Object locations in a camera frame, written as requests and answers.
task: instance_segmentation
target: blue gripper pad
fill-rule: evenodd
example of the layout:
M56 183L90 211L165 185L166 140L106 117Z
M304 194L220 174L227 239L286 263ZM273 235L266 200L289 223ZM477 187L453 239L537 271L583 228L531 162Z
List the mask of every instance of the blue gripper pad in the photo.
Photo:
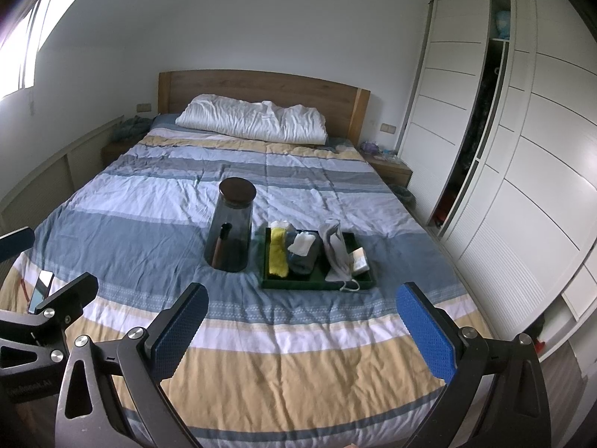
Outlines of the blue gripper pad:
M449 325L447 315L441 315L414 283L398 288L396 309L431 373L449 383L456 373L457 350L461 345L456 325L453 322Z
M145 355L154 381L174 375L207 315L209 303L207 289L202 284L191 283L174 305L162 310L148 326Z

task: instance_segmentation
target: gray towel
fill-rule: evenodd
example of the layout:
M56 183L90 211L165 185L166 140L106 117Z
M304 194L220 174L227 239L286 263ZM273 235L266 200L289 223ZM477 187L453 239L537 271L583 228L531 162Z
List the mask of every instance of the gray towel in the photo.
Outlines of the gray towel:
M292 230L286 233L286 259L288 261L288 268L293 273L298 275L310 275L315 267L315 261L319 255L319 249L321 248L321 238L314 232L309 232L310 236L315 236L315 240L309 248L309 252L306 256L300 256L288 251L288 247L294 242L294 238L297 236L297 231Z

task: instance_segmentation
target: wooden headboard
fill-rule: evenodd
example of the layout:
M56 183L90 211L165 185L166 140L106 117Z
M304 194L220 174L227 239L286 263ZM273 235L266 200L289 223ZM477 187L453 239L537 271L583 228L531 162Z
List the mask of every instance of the wooden headboard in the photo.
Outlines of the wooden headboard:
M199 94L217 94L250 103L303 104L325 116L328 135L357 145L371 92L312 77L256 70L175 70L160 72L157 112L181 113Z

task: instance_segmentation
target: striped duvet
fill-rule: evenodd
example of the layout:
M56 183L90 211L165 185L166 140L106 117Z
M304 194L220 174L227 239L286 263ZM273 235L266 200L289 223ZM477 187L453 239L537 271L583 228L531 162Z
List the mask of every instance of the striped duvet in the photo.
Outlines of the striped duvet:
M218 183L257 188L249 266L215 271L203 247ZM366 292L262 290L267 224L353 231L371 262ZM430 237L347 142L303 147L163 125L56 209L2 290L0 308L26 309L41 269L53 290L85 271L97 299L69 341L120 338L147 326L192 281L210 294L206 320L162 386L205 447L360 447L400 444L442 389L396 314L415 281L458 325L488 331ZM134 405L118 383L132 426Z

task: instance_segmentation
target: wooden floor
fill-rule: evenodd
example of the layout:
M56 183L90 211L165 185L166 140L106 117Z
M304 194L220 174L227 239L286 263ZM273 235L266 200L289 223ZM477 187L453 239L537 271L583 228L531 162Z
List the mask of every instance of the wooden floor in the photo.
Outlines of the wooden floor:
M549 414L551 415L551 445L559 446L584 391L585 380L568 342L541 363Z

